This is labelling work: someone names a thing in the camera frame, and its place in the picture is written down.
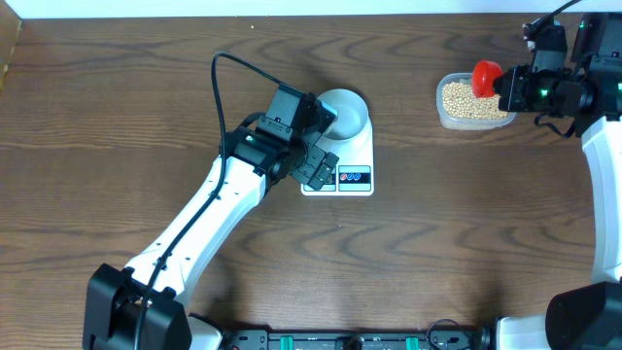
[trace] green clip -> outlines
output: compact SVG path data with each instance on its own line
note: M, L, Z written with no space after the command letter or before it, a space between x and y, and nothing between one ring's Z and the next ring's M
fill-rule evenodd
M294 350L293 336L281 336L281 350Z
M406 350L419 350L419 338L407 337L406 338Z

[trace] red object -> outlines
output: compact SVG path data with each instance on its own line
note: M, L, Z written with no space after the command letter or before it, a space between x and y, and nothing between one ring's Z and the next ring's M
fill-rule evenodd
M475 97L493 97L495 95L493 82L501 75L503 75L503 71L496 62L488 60L477 62L471 80L471 88Z

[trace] table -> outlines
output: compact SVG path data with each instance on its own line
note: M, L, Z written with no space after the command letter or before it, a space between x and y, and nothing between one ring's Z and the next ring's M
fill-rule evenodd
M370 198L287 179L231 233L189 310L221 325L413 330L545 311L589 284L580 140L523 115L444 129L435 89L481 58L528 62L535 15L28 20L0 97L0 339L78 348L88 278L151 243L218 153L209 62L244 57L305 91L349 88L374 123ZM577 15L559 19L574 40ZM219 65L227 127L275 86Z

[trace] white scale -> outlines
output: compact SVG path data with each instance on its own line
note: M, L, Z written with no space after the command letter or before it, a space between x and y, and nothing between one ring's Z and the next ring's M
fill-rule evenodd
M333 89L318 97L337 112L337 120L317 146L339 157L332 176L315 191L300 186L304 195L369 196L373 194L373 127L363 99L347 89Z

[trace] container of beans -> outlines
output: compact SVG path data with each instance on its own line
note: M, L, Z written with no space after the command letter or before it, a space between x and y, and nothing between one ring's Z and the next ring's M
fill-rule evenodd
M457 130L488 130L511 123L516 113L499 110L499 96L475 98L470 87L472 73L445 77L436 89L440 123Z

